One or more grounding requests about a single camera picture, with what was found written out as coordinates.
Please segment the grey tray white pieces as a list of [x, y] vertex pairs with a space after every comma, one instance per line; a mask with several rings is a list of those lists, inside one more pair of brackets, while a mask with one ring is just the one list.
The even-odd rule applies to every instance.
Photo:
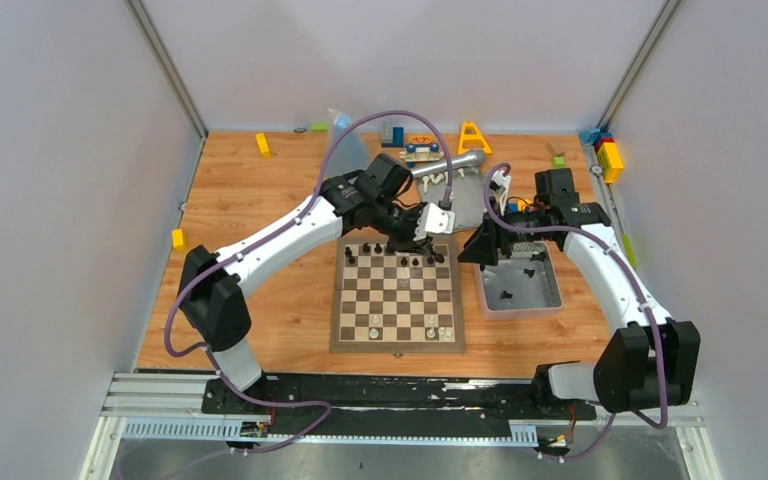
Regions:
[[[478, 227], [485, 212], [481, 199], [484, 175], [477, 167], [464, 167], [455, 171], [451, 194], [451, 211], [455, 215], [453, 231], [460, 232]], [[446, 180], [442, 173], [423, 175], [416, 181], [422, 201], [437, 204], [442, 198]]]

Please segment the wooden chess board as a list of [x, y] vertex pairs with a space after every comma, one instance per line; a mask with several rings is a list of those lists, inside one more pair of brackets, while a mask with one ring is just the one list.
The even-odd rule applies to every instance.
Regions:
[[[360, 252], [369, 243], [371, 253]], [[383, 252], [373, 249], [380, 243]], [[463, 353], [466, 350], [458, 248], [445, 237], [436, 257], [385, 252], [385, 240], [337, 243], [330, 350], [335, 353]]]

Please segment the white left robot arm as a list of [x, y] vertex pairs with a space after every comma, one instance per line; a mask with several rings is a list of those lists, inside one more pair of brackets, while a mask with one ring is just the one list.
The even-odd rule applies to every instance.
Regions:
[[290, 213], [258, 233], [216, 252], [199, 245], [186, 256], [173, 312], [182, 312], [216, 369], [230, 383], [228, 400], [243, 413], [266, 400], [262, 369], [247, 339], [247, 297], [309, 251], [349, 232], [372, 228], [390, 251], [433, 258], [432, 235], [448, 229], [448, 212], [433, 203], [397, 201], [411, 172], [388, 154], [364, 170], [322, 181]]

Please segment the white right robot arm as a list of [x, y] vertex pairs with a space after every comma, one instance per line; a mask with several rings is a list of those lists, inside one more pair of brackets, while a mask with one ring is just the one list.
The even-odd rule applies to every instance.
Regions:
[[538, 366], [530, 392], [535, 411], [552, 418], [572, 401], [586, 401], [610, 413], [641, 415], [688, 403], [701, 347], [697, 327], [675, 319], [645, 287], [609, 215], [599, 203], [581, 200], [570, 169], [540, 171], [534, 180], [531, 205], [509, 212], [509, 164], [487, 173], [484, 217], [459, 261], [495, 266], [519, 244], [553, 242], [586, 280], [612, 331], [594, 363]]

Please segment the grey tray black pieces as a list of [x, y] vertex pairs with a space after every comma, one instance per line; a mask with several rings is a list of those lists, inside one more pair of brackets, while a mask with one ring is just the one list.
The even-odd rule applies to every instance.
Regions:
[[476, 265], [474, 273], [485, 320], [551, 317], [563, 307], [550, 252], [543, 242], [517, 244], [510, 258], [501, 258], [495, 266]]

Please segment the blue white toy car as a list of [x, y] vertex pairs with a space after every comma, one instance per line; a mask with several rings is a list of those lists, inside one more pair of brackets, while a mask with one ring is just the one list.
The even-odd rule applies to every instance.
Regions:
[[444, 157], [440, 144], [427, 135], [410, 137], [399, 156], [408, 167], [436, 162]]

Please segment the silver metal cylinder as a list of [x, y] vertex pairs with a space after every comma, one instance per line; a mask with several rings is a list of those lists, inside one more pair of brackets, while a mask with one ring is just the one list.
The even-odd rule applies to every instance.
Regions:
[[[469, 167], [479, 167], [487, 159], [483, 150], [469, 150], [468, 152], [455, 156], [451, 159], [452, 169], [457, 172], [459, 169]], [[448, 171], [448, 163], [445, 159], [436, 162], [423, 163], [411, 168], [414, 177], [421, 178], [428, 175], [437, 175]]]

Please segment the blue grey lego block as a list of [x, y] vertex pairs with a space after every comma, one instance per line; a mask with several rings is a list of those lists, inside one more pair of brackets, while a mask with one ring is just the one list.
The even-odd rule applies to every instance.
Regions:
[[402, 126], [396, 126], [391, 122], [385, 122], [380, 133], [380, 145], [382, 148], [403, 148], [405, 144], [405, 130]]

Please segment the clear blue plastic bag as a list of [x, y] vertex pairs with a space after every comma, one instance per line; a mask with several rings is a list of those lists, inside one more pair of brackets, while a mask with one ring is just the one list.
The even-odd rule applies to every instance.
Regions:
[[[353, 123], [351, 116], [336, 109], [328, 109], [329, 126], [327, 147]], [[355, 129], [349, 132], [335, 147], [327, 163], [324, 178], [331, 178], [350, 173], [355, 170], [365, 170], [370, 160], [366, 142], [361, 133]]]

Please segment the yellow triangular toy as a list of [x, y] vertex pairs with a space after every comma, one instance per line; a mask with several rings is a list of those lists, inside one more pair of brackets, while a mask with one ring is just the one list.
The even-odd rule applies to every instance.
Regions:
[[463, 122], [461, 124], [457, 149], [459, 155], [466, 154], [471, 150], [478, 150], [486, 155], [491, 155], [493, 153], [492, 147], [489, 145], [486, 137], [476, 123], [472, 121]]

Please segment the stacked coloured duplo blocks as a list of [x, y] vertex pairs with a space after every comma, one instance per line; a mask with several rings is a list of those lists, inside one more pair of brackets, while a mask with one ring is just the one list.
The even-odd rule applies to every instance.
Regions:
[[594, 149], [604, 182], [615, 184], [624, 171], [624, 163], [613, 135], [601, 129], [589, 129], [579, 131], [578, 137], [583, 145]]

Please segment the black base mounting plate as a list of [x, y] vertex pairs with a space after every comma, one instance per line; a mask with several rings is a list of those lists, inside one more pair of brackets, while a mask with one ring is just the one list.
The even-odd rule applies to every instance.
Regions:
[[512, 421], [556, 421], [569, 427], [596, 417], [584, 401], [551, 400], [528, 380], [273, 373], [244, 398], [221, 380], [207, 382], [205, 414], [264, 415], [274, 434], [294, 434], [329, 416], [316, 435], [414, 438], [500, 438]]

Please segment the yellow cube at left edge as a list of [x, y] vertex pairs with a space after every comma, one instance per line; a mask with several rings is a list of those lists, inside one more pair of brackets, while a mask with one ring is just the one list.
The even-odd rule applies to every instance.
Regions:
[[188, 249], [188, 241], [186, 233], [183, 229], [174, 229], [171, 232], [172, 248], [176, 252], [186, 252]]

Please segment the yellow block by wall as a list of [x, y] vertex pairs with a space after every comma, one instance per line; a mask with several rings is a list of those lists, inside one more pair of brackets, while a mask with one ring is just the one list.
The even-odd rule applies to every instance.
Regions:
[[262, 158], [270, 158], [273, 155], [273, 150], [264, 132], [256, 133], [255, 141]]

